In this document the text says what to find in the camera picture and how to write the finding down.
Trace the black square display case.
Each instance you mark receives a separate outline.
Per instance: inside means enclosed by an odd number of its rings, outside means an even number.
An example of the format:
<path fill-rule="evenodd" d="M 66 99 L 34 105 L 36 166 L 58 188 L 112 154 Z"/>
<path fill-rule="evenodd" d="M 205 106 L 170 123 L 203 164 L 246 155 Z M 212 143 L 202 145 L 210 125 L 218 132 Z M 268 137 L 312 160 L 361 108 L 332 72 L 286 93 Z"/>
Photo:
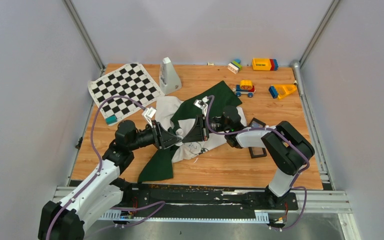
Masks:
<path fill-rule="evenodd" d="M 249 122 L 248 127 L 250 127 L 250 128 L 265 128 L 266 123 L 253 117 L 252 120 Z"/>

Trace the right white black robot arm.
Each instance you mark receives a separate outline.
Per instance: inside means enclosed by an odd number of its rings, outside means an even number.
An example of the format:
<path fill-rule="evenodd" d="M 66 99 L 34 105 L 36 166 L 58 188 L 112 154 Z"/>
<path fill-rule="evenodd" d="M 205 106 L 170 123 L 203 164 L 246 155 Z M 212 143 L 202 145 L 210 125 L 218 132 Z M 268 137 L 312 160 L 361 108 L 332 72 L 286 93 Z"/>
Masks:
<path fill-rule="evenodd" d="M 266 204 L 278 209 L 298 175 L 309 165 L 315 149 L 288 121 L 276 126 L 249 127 L 241 122 L 236 107 L 226 106 L 220 117 L 198 115 L 192 129 L 182 139 L 183 143 L 204 142 L 210 134 L 224 136 L 232 148 L 263 148 L 277 166 L 273 179 L 266 187 Z"/>

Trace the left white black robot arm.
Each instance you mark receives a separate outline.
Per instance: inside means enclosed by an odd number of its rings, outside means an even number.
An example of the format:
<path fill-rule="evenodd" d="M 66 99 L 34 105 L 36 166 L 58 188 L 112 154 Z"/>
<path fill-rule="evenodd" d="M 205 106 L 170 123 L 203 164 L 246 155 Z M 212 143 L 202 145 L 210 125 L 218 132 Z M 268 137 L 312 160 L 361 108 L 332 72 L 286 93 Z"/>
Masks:
<path fill-rule="evenodd" d="M 163 150 L 182 142 L 183 138 L 165 130 L 152 120 L 139 130 L 131 120 L 121 121 L 115 139 L 99 157 L 91 174 L 58 202 L 47 202 L 41 211 L 38 239 L 82 240 L 91 225 L 107 210 L 133 201 L 130 183 L 119 176 L 134 159 L 134 150 L 155 146 Z"/>

